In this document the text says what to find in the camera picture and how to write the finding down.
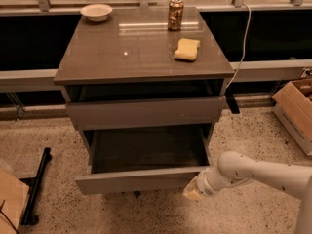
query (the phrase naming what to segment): robotic hand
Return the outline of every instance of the robotic hand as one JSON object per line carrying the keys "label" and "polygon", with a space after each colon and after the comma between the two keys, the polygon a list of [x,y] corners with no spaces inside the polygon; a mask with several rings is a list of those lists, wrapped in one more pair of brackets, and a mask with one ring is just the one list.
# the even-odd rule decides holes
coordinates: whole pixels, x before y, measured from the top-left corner
{"label": "robotic hand", "polygon": [[312,167],[252,160],[237,152],[224,152],[217,166],[206,168],[184,189],[184,196],[201,200],[223,188],[244,185],[257,180],[300,199],[296,234],[312,229]]}

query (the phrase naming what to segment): speckled floor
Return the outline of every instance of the speckled floor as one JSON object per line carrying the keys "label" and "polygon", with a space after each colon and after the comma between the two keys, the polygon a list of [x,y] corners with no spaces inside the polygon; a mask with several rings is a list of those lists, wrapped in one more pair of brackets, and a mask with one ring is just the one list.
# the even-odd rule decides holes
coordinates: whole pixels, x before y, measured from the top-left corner
{"label": "speckled floor", "polygon": [[[18,177],[34,176],[44,147],[52,147],[36,206],[40,221],[20,233],[293,233],[299,201],[258,182],[225,189],[201,202],[181,189],[84,196],[74,178],[86,171],[87,151],[63,107],[27,108],[13,121],[0,109],[0,166]],[[312,165],[272,112],[272,107],[223,110],[210,144],[216,162],[236,150],[251,158]]]}

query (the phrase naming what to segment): white bowl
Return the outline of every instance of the white bowl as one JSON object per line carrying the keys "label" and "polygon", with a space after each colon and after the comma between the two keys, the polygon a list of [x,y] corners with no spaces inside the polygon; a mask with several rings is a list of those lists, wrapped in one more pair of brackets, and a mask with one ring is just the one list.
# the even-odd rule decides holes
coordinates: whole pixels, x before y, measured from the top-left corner
{"label": "white bowl", "polygon": [[106,4],[91,4],[83,7],[80,13],[90,21],[101,22],[107,19],[109,13],[112,12],[112,8]]}

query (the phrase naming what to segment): can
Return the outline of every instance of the can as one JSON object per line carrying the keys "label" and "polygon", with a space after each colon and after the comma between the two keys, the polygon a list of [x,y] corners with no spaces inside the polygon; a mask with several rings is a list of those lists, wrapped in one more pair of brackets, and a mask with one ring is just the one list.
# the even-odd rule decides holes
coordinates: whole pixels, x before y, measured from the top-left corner
{"label": "can", "polygon": [[182,0],[171,0],[169,3],[168,29],[181,30],[184,3]]}

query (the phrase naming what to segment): sponge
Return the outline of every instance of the sponge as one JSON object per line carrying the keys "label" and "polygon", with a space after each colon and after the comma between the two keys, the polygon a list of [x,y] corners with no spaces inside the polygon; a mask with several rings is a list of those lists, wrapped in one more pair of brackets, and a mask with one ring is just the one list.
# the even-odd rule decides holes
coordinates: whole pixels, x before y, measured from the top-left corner
{"label": "sponge", "polygon": [[197,49],[199,46],[199,40],[181,38],[178,41],[178,48],[175,51],[175,59],[194,61],[197,57]]}

